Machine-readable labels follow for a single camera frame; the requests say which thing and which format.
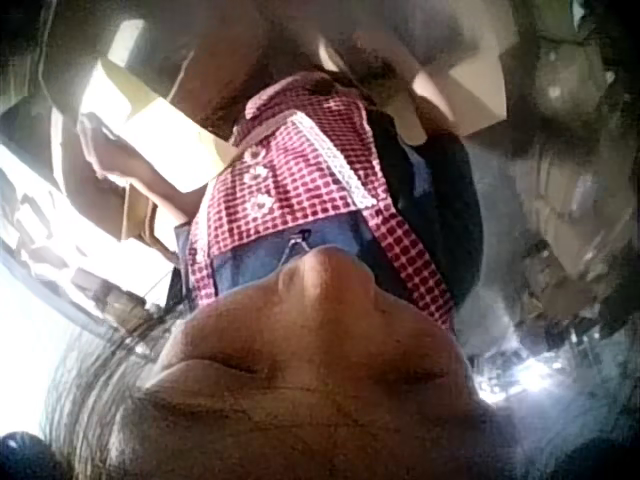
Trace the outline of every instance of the dark hair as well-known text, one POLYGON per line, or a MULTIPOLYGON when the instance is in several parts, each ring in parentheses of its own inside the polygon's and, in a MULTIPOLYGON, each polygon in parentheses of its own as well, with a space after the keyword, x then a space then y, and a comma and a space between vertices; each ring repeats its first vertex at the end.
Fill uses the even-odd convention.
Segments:
POLYGON ((81 333, 69 342, 46 401, 46 441, 76 478, 108 476, 109 442, 118 413, 135 399, 145 368, 155 362, 181 306, 107 339, 81 333))

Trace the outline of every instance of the bright light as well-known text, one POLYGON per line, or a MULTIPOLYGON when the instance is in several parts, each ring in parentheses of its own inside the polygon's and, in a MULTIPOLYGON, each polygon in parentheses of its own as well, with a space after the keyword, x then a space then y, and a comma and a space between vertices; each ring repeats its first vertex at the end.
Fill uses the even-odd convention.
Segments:
POLYGON ((109 60, 121 67, 126 66, 143 27, 143 20, 125 20, 122 22, 107 55, 109 60))
POLYGON ((520 383, 530 392, 542 390, 549 384, 545 378, 549 374, 549 369, 533 358, 524 362, 518 370, 520 383))
POLYGON ((520 392, 524 392, 525 388, 522 386, 522 384, 520 385, 514 385, 513 387, 511 387, 509 389, 509 395, 516 395, 517 393, 520 392))
POLYGON ((493 393, 493 392, 487 392, 485 390, 480 390, 478 391, 478 395, 480 395, 480 398, 482 400, 492 405, 498 402, 501 402, 502 400, 507 398, 507 394, 505 392, 493 393))

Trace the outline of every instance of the nose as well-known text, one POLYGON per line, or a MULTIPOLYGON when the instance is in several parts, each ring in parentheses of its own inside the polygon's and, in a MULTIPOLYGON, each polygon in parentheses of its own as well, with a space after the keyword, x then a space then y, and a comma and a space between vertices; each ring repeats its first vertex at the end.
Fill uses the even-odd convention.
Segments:
POLYGON ((276 343, 281 377, 288 384, 334 383, 361 365, 362 342, 379 330, 373 274, 336 247, 312 250, 288 268, 276 343))
POLYGON ((354 299, 373 293, 371 270, 338 247, 312 250, 298 260, 295 268, 303 295, 311 302, 337 302, 345 296, 354 299))

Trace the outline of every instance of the person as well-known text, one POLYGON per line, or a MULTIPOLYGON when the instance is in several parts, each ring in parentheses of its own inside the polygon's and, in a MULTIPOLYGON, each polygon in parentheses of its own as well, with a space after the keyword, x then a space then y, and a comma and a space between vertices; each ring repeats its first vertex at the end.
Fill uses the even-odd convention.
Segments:
POLYGON ((131 339, 72 347, 78 372, 67 362, 54 380, 46 431, 76 478, 512 473, 512 431, 455 342, 482 260, 469 159, 435 84, 399 45, 384 49, 421 146, 322 71, 252 98, 237 158, 189 193, 97 117, 80 119, 96 171, 182 224, 192 313, 133 336, 159 352, 152 361, 131 339))

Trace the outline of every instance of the checkered fabric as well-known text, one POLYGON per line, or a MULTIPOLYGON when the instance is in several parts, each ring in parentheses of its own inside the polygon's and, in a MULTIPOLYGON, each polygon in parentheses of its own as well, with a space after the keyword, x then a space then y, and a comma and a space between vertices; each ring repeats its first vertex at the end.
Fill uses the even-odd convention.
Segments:
POLYGON ((190 232, 188 266, 198 306, 215 299, 215 255, 302 223, 359 210, 412 293, 444 328, 453 302, 429 253, 396 212, 363 100, 322 73, 302 73, 252 99, 233 142, 242 158, 211 182, 190 232), (251 134, 282 118, 257 143, 251 134))

